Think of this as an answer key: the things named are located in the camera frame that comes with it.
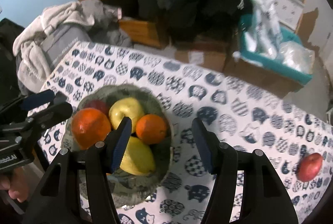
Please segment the person left hand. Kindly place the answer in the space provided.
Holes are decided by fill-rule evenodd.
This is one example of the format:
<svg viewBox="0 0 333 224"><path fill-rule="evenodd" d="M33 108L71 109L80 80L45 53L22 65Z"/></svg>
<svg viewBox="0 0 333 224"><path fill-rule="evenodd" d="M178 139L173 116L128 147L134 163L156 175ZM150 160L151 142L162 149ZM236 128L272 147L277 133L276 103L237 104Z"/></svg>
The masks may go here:
<svg viewBox="0 0 333 224"><path fill-rule="evenodd" d="M27 200L29 188L22 168L13 170L11 178L2 174L0 179L1 190L8 191L11 199L20 203Z"/></svg>

